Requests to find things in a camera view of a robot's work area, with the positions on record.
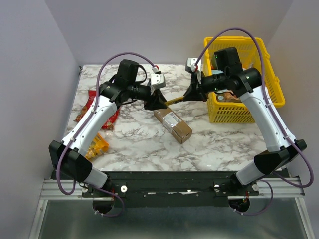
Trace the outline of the yellow utility knife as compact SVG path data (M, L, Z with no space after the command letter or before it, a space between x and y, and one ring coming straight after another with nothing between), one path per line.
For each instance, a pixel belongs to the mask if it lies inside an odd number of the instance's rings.
M165 102L165 104L166 104L167 106L174 105L174 104L178 104L178 103L183 102L183 99L184 99L184 96L181 96L181 97L178 97L178 98L174 98L174 99L172 99L172 100L169 100L169 101Z

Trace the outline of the brown cardboard express box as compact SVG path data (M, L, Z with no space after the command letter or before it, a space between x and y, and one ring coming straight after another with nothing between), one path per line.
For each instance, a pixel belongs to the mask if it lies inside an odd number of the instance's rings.
M185 143L192 136L192 129L170 107L153 111L154 116L180 143Z

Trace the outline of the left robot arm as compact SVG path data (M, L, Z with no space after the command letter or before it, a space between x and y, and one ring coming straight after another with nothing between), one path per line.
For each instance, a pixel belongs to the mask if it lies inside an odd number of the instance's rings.
M167 108L160 91L166 86L166 81L158 66L152 67L147 85L136 81L139 68L140 64L135 61L122 60L117 73L97 88L92 105L78 124L61 141L51 142L49 153L57 176L63 173L76 182L91 184L100 197L110 193L107 174L85 158L98 131L128 99L143 101L146 110Z

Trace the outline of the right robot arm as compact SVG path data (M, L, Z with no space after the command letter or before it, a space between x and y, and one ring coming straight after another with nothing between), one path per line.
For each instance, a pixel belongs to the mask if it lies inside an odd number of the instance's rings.
M307 145L288 130L282 132L286 126L273 108L267 88L262 85L260 72L255 68L243 69L235 47L218 50L214 56L220 73L210 76L201 72L198 58L187 59L185 70L191 74L191 83L183 100L205 102L211 92L231 90L253 116L267 149L232 177L229 189L233 194L241 195L248 184L288 164Z

